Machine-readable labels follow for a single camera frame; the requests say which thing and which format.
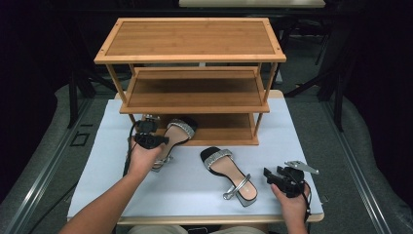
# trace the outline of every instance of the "white table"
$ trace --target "white table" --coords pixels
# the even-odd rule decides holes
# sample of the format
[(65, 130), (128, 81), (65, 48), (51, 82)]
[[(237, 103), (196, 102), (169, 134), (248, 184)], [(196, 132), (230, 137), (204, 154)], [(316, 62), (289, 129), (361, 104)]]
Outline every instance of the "white table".
[(323, 8), (323, 0), (179, 0), (187, 8)]
[[(73, 195), (67, 217), (71, 218), (122, 177), (131, 129), (128, 115), (119, 114), (122, 101), (110, 99), (97, 132), (89, 161)], [(244, 208), (236, 197), (224, 200), (230, 187), (225, 177), (205, 168), (200, 152), (205, 146), (176, 146), (173, 160), (159, 173), (150, 172), (124, 210), (119, 224), (216, 224), (282, 221), (281, 206), (263, 168), (273, 173), (285, 161), (306, 163), (300, 142), (281, 92), (269, 98), (271, 113), (264, 115), (257, 146), (220, 146), (233, 152), (242, 172), (251, 174), (258, 191), (257, 201)], [(312, 176), (312, 215), (308, 221), (323, 219), (323, 209)]]

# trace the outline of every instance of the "black sandal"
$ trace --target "black sandal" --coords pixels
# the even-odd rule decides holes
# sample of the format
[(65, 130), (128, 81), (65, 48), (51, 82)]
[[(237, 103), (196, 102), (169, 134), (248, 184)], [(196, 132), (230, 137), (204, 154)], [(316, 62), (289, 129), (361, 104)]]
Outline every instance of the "black sandal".
[(201, 152), (201, 158), (212, 174), (225, 176), (231, 181), (231, 188), (223, 195), (225, 200), (230, 200), (234, 195), (237, 195), (238, 200), (244, 207), (250, 206), (256, 201), (258, 192), (249, 181), (250, 174), (245, 176), (240, 171), (232, 158), (230, 150), (210, 147)]

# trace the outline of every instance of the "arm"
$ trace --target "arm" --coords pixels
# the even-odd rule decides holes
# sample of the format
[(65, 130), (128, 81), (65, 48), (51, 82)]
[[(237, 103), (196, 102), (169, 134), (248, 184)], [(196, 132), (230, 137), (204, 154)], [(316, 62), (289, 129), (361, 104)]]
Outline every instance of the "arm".
[(71, 218), (60, 233), (110, 233), (164, 146), (148, 150), (137, 144), (131, 153), (129, 172)]
[[(285, 220), (285, 224), (289, 234), (307, 234), (306, 225), (304, 223), (304, 217), (307, 210), (307, 204), (303, 196), (297, 196), (295, 198), (287, 198), (275, 184), (271, 184), (271, 190), (274, 195), (279, 199), (282, 204), (282, 217)], [(310, 188), (305, 185), (304, 194), (309, 196)]]

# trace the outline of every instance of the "wrist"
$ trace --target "wrist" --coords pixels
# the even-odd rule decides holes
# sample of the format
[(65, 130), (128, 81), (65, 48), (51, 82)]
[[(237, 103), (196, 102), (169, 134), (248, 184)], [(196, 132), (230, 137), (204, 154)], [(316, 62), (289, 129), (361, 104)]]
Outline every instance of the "wrist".
[(140, 184), (145, 179), (145, 177), (146, 175), (143, 175), (142, 173), (128, 172), (124, 176), (124, 179), (131, 184)]
[(307, 234), (307, 228), (304, 222), (295, 221), (286, 224), (289, 234)]

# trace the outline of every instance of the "sandal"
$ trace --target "sandal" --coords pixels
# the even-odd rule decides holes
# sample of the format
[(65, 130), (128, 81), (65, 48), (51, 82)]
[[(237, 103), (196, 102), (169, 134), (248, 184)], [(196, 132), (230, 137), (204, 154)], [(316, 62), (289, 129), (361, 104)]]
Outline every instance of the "sandal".
[(232, 152), (229, 149), (210, 147), (201, 152), (201, 158), (206, 168), (216, 176), (225, 176), (233, 184), (228, 192), (224, 193), (224, 199), (230, 200), (237, 195), (244, 207), (254, 203), (257, 198), (257, 190), (249, 181), (251, 175), (244, 175), (235, 164)]
[(170, 155), (172, 149), (176, 145), (183, 144), (186, 141), (190, 140), (194, 136), (197, 128), (197, 122), (189, 117), (172, 119), (168, 123), (167, 131), (164, 134), (164, 137), (169, 138), (169, 142), (162, 153), (158, 156), (157, 161), (152, 167), (152, 171), (160, 171), (161, 167), (170, 159), (172, 159), (172, 156)]

